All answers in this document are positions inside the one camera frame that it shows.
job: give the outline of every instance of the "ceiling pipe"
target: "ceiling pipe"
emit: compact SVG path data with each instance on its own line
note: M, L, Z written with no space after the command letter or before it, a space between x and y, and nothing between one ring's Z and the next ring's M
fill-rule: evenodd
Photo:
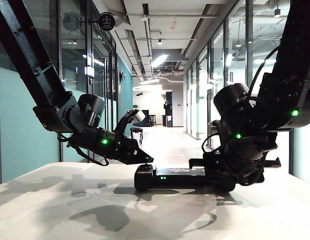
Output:
M136 41L148 40L198 40L198 38L135 38Z
M140 15L140 14L129 14L128 16L138 16L138 17L146 17L146 18L192 18L192 19L217 19L219 15L176 15L176 14L148 14L148 15Z

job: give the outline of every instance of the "white table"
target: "white table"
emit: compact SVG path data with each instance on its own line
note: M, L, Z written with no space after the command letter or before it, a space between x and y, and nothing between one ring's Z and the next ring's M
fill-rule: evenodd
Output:
M310 185L278 169L230 194L136 193L135 169L52 163L0 185L0 240L310 239Z

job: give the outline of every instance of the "glass door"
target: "glass door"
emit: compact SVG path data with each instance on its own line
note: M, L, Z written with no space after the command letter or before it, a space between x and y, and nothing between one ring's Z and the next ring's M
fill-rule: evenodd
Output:
M214 97L224 87L224 41L223 25L217 30L211 42L210 83L210 118L211 121L220 120L220 115L214 104ZM220 145L219 137L215 136L210 141L212 148Z

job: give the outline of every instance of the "exposed duct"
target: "exposed duct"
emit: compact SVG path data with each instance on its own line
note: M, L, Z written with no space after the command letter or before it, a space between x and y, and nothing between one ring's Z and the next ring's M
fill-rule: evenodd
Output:
M129 44L134 52L134 56L137 61L137 65L134 65L134 68L136 70L139 80L143 81L144 80L143 74L145 73L145 71L143 69L143 65L141 64L141 57L140 57L140 53L137 47L137 43L135 41L134 32L131 30L126 30L126 34L127 34L127 39L129 41Z

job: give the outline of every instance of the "cable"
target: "cable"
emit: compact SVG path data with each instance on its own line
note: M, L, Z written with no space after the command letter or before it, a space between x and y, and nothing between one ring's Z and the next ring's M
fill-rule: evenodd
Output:
M250 100L250 96L251 96L251 93L252 93L252 91L253 91L254 85L255 85L255 83L256 83L256 81L257 81L257 78L258 78L258 76L259 76L261 70L263 69L264 65L266 64L266 60L268 60L276 51L278 51L278 49L279 49L279 46L276 47L274 50L272 50L272 51L266 56L264 62L259 66L259 68L258 68L258 70L257 70L257 72L256 72L256 74L255 74L255 77L254 77L253 81L251 82L251 85L250 85L250 88L249 88L249 92L248 92L248 95L247 95L247 97L246 97L246 102L247 102L247 103L248 103L249 100Z
M109 165L109 161L105 157L104 157L104 160L105 160L106 163L103 164L103 163L101 163L99 161L96 161L96 160L92 159L90 156L85 154L78 146L71 145L71 147L76 150L78 155L82 156L83 158L85 158L85 159L87 159L87 160L89 160L89 161L91 161L91 162L93 162L93 163L95 163L97 165L100 165L100 166L107 166L107 165Z
M201 149L203 150L204 153L207 153L207 152L205 151L205 149L204 149L205 142L206 142L208 139L210 139L210 138L212 138L213 136L216 136L216 135L219 135L219 132L216 132L216 133L214 133L214 134L211 134L210 136L208 136L208 137L204 140L203 144L201 145Z
M58 133L57 134L57 139L58 141L62 142L62 143L65 143L65 142L68 142L69 141L69 137L65 137L63 134L61 133Z

